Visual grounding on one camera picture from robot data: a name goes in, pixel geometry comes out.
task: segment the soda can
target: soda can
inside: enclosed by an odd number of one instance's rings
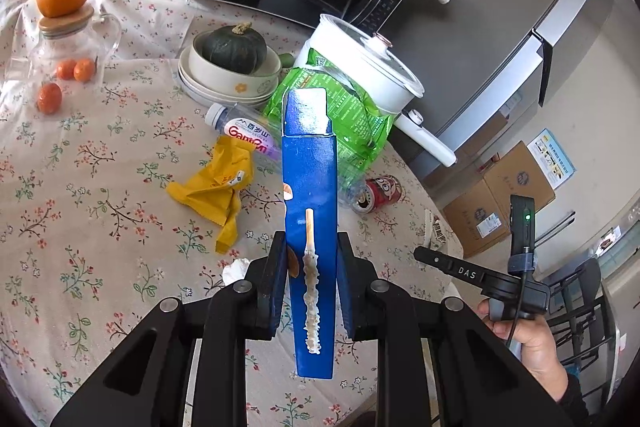
[[[397,203],[401,197],[402,185],[395,176],[379,176],[365,180],[365,186],[351,208],[358,214],[369,214],[385,204]]]

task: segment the blue cardboard box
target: blue cardboard box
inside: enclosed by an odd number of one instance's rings
[[[300,377],[331,378],[334,371],[335,278],[338,200],[337,152],[322,88],[292,89],[283,101],[282,181],[285,184],[285,234],[299,270],[289,272],[289,293]],[[304,255],[306,218],[312,210],[317,262],[319,352],[310,352],[305,330],[307,304]]]

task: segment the pot lid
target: pot lid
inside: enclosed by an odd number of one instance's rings
[[[424,94],[424,87],[420,80],[400,61],[389,52],[392,47],[391,42],[382,35],[375,34],[373,37],[368,36],[363,31],[350,25],[338,17],[333,15],[322,14],[320,22],[333,25],[349,38],[352,43],[353,51],[360,55],[359,58],[380,73],[389,77],[393,82],[407,89],[412,95],[421,98]]]

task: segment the hand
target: hand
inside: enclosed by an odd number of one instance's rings
[[[493,322],[489,318],[489,299],[478,304],[478,315],[495,336],[506,340],[511,331],[512,321]],[[569,380],[566,371],[558,360],[556,341],[551,329],[542,315],[536,315],[532,321],[518,320],[513,332],[514,340],[522,343],[522,365],[526,367],[551,398],[560,401]]]

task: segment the green bag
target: green bag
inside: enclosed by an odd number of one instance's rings
[[[282,100],[289,89],[324,87],[327,115],[337,137],[338,185],[344,191],[364,177],[384,147],[395,119],[380,115],[368,93],[314,49],[309,50],[306,64],[289,71],[263,114],[281,127]]]

